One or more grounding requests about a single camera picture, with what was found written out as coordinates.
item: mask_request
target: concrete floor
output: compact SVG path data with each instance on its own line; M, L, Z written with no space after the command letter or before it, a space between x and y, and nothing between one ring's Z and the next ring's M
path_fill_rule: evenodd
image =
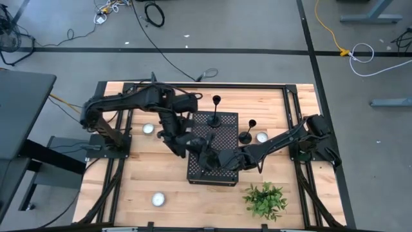
M23 0L0 0L12 15ZM367 11L369 3L345 3L321 0L319 16L333 28L341 46L351 49L368 43L376 51L391 51L390 40L411 26L410 1L394 1L389 14L403 14L398 24L341 24L342 14ZM148 26L147 33L161 48L266 48L306 50L306 43L295 1L286 0L175 0L158 1L166 14L163 28ZM304 9L315 50L336 51L330 34L314 16L315 0L304 0ZM137 3L143 15L143 4ZM84 35L93 28L92 0L31 0L19 24L42 43L58 43L66 31ZM152 48L129 8L120 7L94 34L61 47L80 48ZM7 54L14 59L22 55ZM168 53L170 60L195 77L207 68L220 73L208 81L314 83L309 56L258 54L184 54ZM353 74L348 58L317 57L326 98L344 164L353 214L359 229L409 231L412 214L412 156L409 138L411 110L373 109L373 98L411 95L412 66L404 66L374 77ZM376 58L367 65L355 65L358 72L371 73L406 61L406 58ZM57 76L53 93L73 104L82 104L93 95L97 81L139 79L154 71L161 81L188 81L156 53L58 53L38 52L12 70L52 73ZM80 125L47 102L30 138L46 144L51 135L87 139ZM58 215L73 199L76 189L38 188L33 202L38 208L17 212L18 203L31 173L21 184L1 231L40 226ZM54 225L71 222L74 207Z

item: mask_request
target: white cable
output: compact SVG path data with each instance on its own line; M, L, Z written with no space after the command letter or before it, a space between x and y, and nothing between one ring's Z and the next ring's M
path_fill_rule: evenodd
M114 13L117 13L118 12L118 6L124 6L124 5L129 5L129 4L120 3L118 0L114 0L114 1L108 0L106 2L106 4L104 6L101 6L98 9L97 13L95 13L95 17L93 19L93 22L95 24L103 24L104 22L106 22L106 20L108 19L108 16L106 14L100 14L99 15L99 13L101 13L102 9L110 8L110 9L112 9L112 11L114 11ZM100 16L102 18L102 21L101 20L96 20L97 16Z
M355 57L355 49L356 49L356 47L358 47L359 45L367 46L367 47L372 51L371 59L369 59L369 60L367 60L367 61L361 61L360 59L358 59L358 58ZM349 56L350 56L350 57L349 57L349 65L350 65L350 68L352 69L352 71L353 71L356 75L361 76L361 77L371 77L371 76L373 76L373 75L380 74L380 73L382 73L382 72L385 72L385 71L388 71L388 70L391 70L391 69L394 69L394 68L398 68L398 67L401 67L401 66L403 66L403 65L405 65L405 64L407 64L407 63L412 62L412 60L409 60L409 61L406 61L406 62L404 62L404 63L402 63L402 64L398 64L398 65L395 65L395 66L392 66L392 67L389 67L389 68L385 68L384 70L381 70L381 71L379 71L379 72L375 72L375 73L372 73L372 74L363 75L363 74L359 74L359 73L357 73L357 72L355 71L355 69L354 69L353 66L352 66L352 60L357 61L357 62L362 63L362 64L366 64L366 63L371 62L371 61L373 60L374 56L375 56L375 51L373 50L373 48L372 48L370 45L366 44L366 43L359 43L359 44L356 44L356 45L353 47L352 52L349 53Z

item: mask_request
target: yellow cable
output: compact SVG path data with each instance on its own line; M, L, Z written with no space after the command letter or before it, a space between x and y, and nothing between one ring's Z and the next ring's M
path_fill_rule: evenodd
M327 30L332 34L332 36L333 36L333 41L335 41L336 47L338 47L339 50L341 51L341 56L348 55L348 54L350 53L350 51L347 50L347 49L341 48L341 47L339 46L339 44L337 44L337 41L336 41L334 32L333 32L331 29L329 29L327 26L325 26L325 25L322 23L322 21L319 19L319 16L317 16L317 5L318 5L318 4L319 4L319 0L316 0L316 4L315 4L315 16L316 16L317 21L318 21L325 29L327 29Z
M74 108L71 104L69 104L68 102L66 102L65 100L61 99L60 97L54 95L54 94L50 94L50 97L53 97L54 99L58 100L59 102L63 102L64 104L66 104L67 106L69 106L72 110L76 111L77 113L80 113L79 110L77 110L76 108Z

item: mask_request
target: table leg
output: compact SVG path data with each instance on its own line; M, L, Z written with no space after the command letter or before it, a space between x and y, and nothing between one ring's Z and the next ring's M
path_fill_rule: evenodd
M369 13L360 15L342 15L341 22L397 23L402 20L401 15L382 14L391 2L392 0L379 0L379 2L369 11Z

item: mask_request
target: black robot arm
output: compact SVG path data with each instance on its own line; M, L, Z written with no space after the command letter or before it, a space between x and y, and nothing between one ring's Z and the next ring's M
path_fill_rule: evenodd
M156 112L164 129L158 133L158 137L164 138L164 143L174 154L185 158L185 145L193 138L191 133L186 132L191 121L178 116L177 113L198 111L200 98L202 98L200 93L184 92L176 95L172 86L154 82L130 93L91 98L83 105L80 123L83 128L97 131L102 135L106 145L111 149L121 150L126 139L120 131L114 130L103 119L102 113L130 109Z
M291 144L302 144L300 150L304 152L327 153L328 150L318 150L317 144L328 138L330 130L324 121L323 116L312 115L304 118L301 123L294 126L291 130L277 135L264 143L251 144L239 147L234 150L214 150L209 148L199 154L198 162L205 169L224 168L232 171L248 170L258 168L262 172L263 162L268 154Z

